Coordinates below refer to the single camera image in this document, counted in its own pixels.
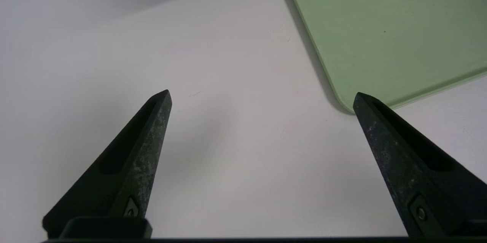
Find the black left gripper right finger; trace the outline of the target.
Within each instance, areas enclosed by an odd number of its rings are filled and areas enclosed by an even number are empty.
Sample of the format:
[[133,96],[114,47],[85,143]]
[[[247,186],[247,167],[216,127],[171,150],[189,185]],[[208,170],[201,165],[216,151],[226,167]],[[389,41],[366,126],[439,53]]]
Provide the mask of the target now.
[[485,182],[379,99],[353,109],[410,237],[486,238]]

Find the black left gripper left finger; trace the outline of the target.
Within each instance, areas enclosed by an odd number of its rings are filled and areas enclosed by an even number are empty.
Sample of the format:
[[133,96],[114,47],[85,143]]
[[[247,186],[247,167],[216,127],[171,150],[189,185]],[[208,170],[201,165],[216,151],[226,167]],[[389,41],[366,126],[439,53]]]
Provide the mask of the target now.
[[48,238],[150,238],[145,215],[172,98],[151,96],[43,217]]

